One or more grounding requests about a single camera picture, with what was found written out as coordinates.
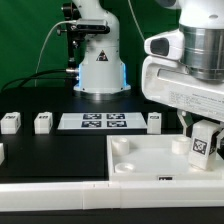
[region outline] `small white box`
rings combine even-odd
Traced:
[[[160,135],[162,127],[162,114],[161,113],[149,113],[148,114],[148,128],[147,133],[152,135]]]
[[[50,112],[39,113],[34,121],[35,134],[49,134],[53,126],[53,115]]]
[[[3,144],[0,144],[0,165],[3,163],[5,159],[4,147]]]
[[[16,134],[21,126],[21,115],[18,112],[7,113],[1,120],[2,134]]]
[[[216,159],[217,139],[214,134],[220,131],[220,125],[202,120],[194,124],[192,144],[188,161],[202,170],[212,170]]]

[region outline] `green wall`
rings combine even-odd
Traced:
[[[54,24],[63,20],[60,9],[67,2],[69,0],[0,0],[0,86],[35,73],[45,37]],[[139,86],[146,54],[128,1],[100,2],[120,21],[120,57],[127,65],[127,81]],[[132,0],[132,4],[145,38],[178,27],[179,12],[163,9],[154,0]],[[65,68],[66,47],[66,36],[58,37],[54,33],[44,51],[40,71]],[[41,81],[39,85],[63,85],[63,82]]]

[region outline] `cable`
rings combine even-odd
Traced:
[[[62,22],[59,22],[59,23],[55,24],[55,25],[51,28],[51,30],[49,31],[47,37],[45,38],[44,44],[43,44],[43,46],[42,46],[42,48],[41,48],[40,56],[39,56],[38,63],[37,63],[36,73],[38,73],[38,70],[39,70],[39,67],[40,67],[40,63],[41,63],[42,54],[43,54],[43,52],[44,52],[44,49],[45,49],[45,47],[46,47],[46,45],[47,45],[47,42],[48,42],[48,40],[49,40],[49,38],[50,38],[52,32],[54,31],[54,29],[55,29],[57,26],[61,25],[61,24],[74,24],[74,25],[75,25],[75,22],[76,22],[75,20],[73,20],[73,21],[62,21]]]
[[[19,78],[19,79],[14,79],[8,83],[6,83],[2,88],[1,88],[1,92],[3,92],[9,85],[11,85],[12,83],[15,83],[15,82],[19,82],[19,81],[25,81],[25,80],[32,80],[32,79],[43,79],[43,80],[59,80],[59,79],[72,79],[70,77],[57,77],[57,78],[39,78],[39,77],[29,77],[29,78]]]
[[[132,4],[131,4],[131,0],[128,0],[128,4],[129,4],[130,10],[131,10],[132,17],[133,17],[133,19],[134,19],[134,21],[135,21],[135,25],[137,26],[138,32],[139,32],[139,34],[140,34],[140,36],[141,36],[141,38],[142,38],[142,40],[143,40],[143,42],[144,42],[144,41],[145,41],[145,38],[144,38],[144,35],[143,35],[143,33],[142,33],[142,31],[141,31],[141,28],[140,28],[140,26],[139,26],[139,24],[138,24],[138,21],[137,21],[137,19],[136,19],[136,16],[135,16],[135,13],[134,13]]]
[[[30,78],[33,78],[33,77],[39,77],[39,76],[47,75],[47,74],[64,73],[64,72],[66,72],[66,69],[54,69],[54,70],[47,70],[47,71],[43,71],[43,72],[38,72],[38,73],[35,73],[35,74],[27,77],[27,79],[23,80],[23,82],[21,82],[18,85],[18,87],[23,87],[27,82],[30,81]]]

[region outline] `white platform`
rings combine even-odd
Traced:
[[[141,113],[64,113],[58,130],[147,129]]]
[[[168,180],[221,180],[224,161],[217,154],[213,170],[203,171],[188,163],[188,153],[177,155],[172,152],[172,139],[177,135],[108,136],[108,166],[112,181],[159,181]],[[122,137],[129,141],[130,152],[124,156],[113,155],[113,140]],[[135,167],[116,173],[117,164]]]

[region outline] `black cable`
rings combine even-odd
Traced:
[[[48,74],[63,73],[63,72],[66,72],[66,70],[65,69],[54,69],[54,70],[38,72],[38,73],[35,73],[35,74],[29,76],[27,79],[24,79],[23,82],[21,82],[18,87],[23,87],[27,82],[30,81],[30,78],[39,77],[39,76],[48,75]]]
[[[2,88],[1,88],[1,92],[3,92],[6,87],[8,87],[9,85],[11,85],[12,83],[14,82],[18,82],[18,81],[30,81],[30,80],[33,80],[33,79],[38,79],[38,80],[41,80],[41,79],[48,79],[48,80],[57,80],[57,79],[73,79],[72,77],[57,77],[57,78],[40,78],[40,77],[28,77],[28,78],[19,78],[19,79],[14,79],[10,82],[7,82]]]

